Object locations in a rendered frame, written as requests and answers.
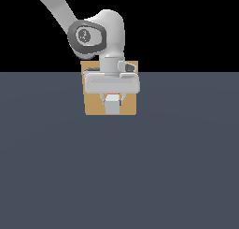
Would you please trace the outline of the white peg with orange end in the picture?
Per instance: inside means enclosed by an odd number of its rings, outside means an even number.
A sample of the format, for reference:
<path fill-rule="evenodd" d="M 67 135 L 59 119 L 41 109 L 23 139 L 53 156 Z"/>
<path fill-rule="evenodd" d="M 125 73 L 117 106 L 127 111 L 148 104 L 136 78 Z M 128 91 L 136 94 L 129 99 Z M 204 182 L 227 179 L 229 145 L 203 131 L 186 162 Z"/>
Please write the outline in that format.
<path fill-rule="evenodd" d="M 120 113 L 120 100 L 117 94 L 108 94 L 105 99 L 105 113 L 106 114 L 119 114 Z"/>

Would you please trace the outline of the tan wooden box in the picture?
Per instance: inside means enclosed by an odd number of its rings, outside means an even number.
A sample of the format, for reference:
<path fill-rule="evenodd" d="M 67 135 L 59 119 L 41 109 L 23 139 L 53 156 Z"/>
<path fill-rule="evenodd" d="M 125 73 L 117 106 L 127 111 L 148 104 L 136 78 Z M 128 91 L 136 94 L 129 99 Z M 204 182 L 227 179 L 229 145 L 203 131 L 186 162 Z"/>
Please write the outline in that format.
<path fill-rule="evenodd" d="M 99 67 L 99 61 L 81 61 L 81 72 L 84 72 L 88 67 Z M 84 94 L 84 105 L 86 115 L 105 115 L 105 106 L 103 106 L 99 93 L 85 92 L 85 79 L 82 79 L 82 91 Z M 136 114 L 136 94 L 127 93 L 122 106 L 119 107 L 120 115 L 135 115 Z"/>

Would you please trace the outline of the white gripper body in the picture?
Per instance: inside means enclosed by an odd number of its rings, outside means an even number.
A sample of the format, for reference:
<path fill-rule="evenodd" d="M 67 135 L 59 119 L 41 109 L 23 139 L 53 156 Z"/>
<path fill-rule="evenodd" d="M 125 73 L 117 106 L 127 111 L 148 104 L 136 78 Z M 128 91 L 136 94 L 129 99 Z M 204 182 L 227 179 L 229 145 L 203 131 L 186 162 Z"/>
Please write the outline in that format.
<path fill-rule="evenodd" d="M 107 76 L 99 70 L 86 69 L 83 72 L 86 93 L 139 93 L 140 80 L 137 74 L 138 62 L 124 64 L 125 69 L 117 77 Z"/>

